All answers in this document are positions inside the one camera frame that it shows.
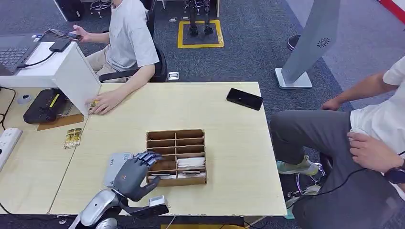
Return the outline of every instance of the light wooden tabletop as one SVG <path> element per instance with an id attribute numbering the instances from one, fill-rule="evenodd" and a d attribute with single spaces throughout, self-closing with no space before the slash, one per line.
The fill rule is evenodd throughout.
<path id="1" fill-rule="evenodd" d="M 119 85 L 103 84 L 101 91 Z M 264 108 L 226 101 L 230 88 L 260 95 L 257 82 L 149 83 L 104 116 L 90 116 L 50 213 L 77 214 L 104 189 L 114 152 L 142 152 L 146 132 L 204 129 L 206 185 L 158 187 L 140 202 L 164 195 L 173 215 L 286 214 Z"/>
<path id="2" fill-rule="evenodd" d="M 6 128 L 17 127 L 23 133 L 0 172 L 0 202 L 17 214 L 48 213 L 74 148 L 65 150 L 66 132 L 83 127 L 84 122 L 37 131 L 38 125 L 25 123 L 23 115 L 42 88 L 18 88 L 16 98 L 6 116 Z M 0 113 L 4 113 L 12 99 L 11 91 L 0 91 Z M 17 99 L 30 95 L 28 104 Z"/>

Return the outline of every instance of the electrical outlet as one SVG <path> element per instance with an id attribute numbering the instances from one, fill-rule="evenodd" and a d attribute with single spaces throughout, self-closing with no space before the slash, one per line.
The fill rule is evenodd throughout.
<path id="1" fill-rule="evenodd" d="M 0 171 L 22 134 L 18 128 L 8 128 L 0 136 Z"/>

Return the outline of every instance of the laptop keyboard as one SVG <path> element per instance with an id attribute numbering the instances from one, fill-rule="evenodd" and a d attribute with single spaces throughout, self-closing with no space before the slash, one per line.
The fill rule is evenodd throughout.
<path id="1" fill-rule="evenodd" d="M 28 51 L 28 48 L 0 49 L 0 63 L 4 66 L 13 66 L 26 51 Z"/>

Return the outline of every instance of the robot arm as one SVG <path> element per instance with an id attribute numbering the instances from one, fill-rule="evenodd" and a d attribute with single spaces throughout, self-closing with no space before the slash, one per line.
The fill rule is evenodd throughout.
<path id="1" fill-rule="evenodd" d="M 146 219 L 169 212 L 164 196 L 149 199 L 149 205 L 143 208 L 128 206 L 128 198 L 140 201 L 158 185 L 160 178 L 156 177 L 146 186 L 141 187 L 143 179 L 148 175 L 149 168 L 162 159 L 154 152 L 144 152 L 128 159 L 114 179 L 113 189 L 103 189 L 98 192 L 80 212 L 69 229 L 79 228 L 117 228 L 115 217 L 121 210 L 139 219 Z"/>

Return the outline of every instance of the man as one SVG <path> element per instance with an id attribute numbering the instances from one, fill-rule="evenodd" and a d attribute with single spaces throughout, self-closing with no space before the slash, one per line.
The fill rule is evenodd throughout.
<path id="1" fill-rule="evenodd" d="M 90 114 L 103 115 L 117 106 L 125 97 L 145 85 L 155 73 L 159 62 L 150 32 L 146 26 L 148 12 L 139 0 L 113 0 L 110 30 L 107 33 L 89 33 L 74 25 L 82 42 L 109 44 L 103 50 L 87 57 L 97 75 L 140 68 L 118 89 L 98 95 L 89 103 L 98 101 Z"/>
<path id="2" fill-rule="evenodd" d="M 351 113 L 336 111 L 344 102 L 396 90 L 387 101 Z M 405 169 L 405 57 L 385 73 L 367 77 L 325 102 L 323 110 L 283 111 L 271 118 L 271 133 L 281 174 L 314 175 L 318 167 L 303 146 L 333 158 L 333 170 L 317 197 L 287 201 L 304 229 L 381 228 L 405 205 L 405 184 L 384 177 Z M 342 185 L 350 173 L 347 182 Z M 316 194 L 312 187 L 309 195 Z"/>

